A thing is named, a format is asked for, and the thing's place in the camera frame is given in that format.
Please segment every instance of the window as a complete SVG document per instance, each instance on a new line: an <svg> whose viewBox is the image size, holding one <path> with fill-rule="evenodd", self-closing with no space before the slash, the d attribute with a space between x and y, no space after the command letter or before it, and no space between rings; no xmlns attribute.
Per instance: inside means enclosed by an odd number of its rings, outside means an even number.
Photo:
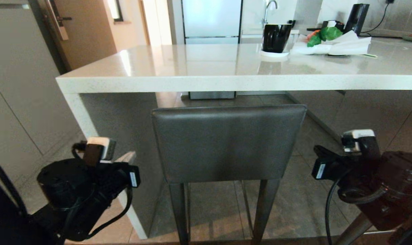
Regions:
<svg viewBox="0 0 412 245"><path fill-rule="evenodd" d="M109 9L111 10L111 15L114 21L123 21L123 14L121 13L120 0L108 0Z"/></svg>

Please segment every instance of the gray leather bar stool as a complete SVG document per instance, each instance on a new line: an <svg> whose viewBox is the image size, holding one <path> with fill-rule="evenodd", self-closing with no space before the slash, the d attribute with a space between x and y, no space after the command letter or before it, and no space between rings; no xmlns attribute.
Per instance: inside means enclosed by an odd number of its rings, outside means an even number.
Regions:
<svg viewBox="0 0 412 245"><path fill-rule="evenodd" d="M180 244L188 244L184 185L261 180L251 244L260 244L296 135L301 104L153 110Z"/></svg>

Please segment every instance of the kitchen faucet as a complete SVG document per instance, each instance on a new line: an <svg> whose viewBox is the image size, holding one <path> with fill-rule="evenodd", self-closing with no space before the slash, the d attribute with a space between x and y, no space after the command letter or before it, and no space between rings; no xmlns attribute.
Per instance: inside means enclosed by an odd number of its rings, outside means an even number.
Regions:
<svg viewBox="0 0 412 245"><path fill-rule="evenodd" d="M269 8L269 5L271 5L271 3L275 3L275 4L276 4L276 9L277 9L277 7L278 7L278 4L277 4L276 0L272 0L272 1L270 1L270 2L268 3L268 5L266 5L265 18L262 19L263 25L266 25L266 24L268 23L268 22L266 21L266 17L268 17L268 8Z"/></svg>

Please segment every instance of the quartz countertop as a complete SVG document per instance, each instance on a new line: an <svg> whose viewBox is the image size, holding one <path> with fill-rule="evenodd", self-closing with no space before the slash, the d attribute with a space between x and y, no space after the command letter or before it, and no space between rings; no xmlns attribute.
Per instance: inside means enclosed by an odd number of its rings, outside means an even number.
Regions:
<svg viewBox="0 0 412 245"><path fill-rule="evenodd" d="M373 38L368 53L260 55L260 44L138 46L59 76L63 93L412 90L412 42Z"/></svg>

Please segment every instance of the black cup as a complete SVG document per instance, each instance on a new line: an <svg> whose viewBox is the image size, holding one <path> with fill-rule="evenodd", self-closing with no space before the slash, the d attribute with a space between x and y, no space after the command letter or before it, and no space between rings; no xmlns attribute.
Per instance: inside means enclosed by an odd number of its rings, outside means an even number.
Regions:
<svg viewBox="0 0 412 245"><path fill-rule="evenodd" d="M266 24L263 29L263 51L282 53L289 39L292 24Z"/></svg>

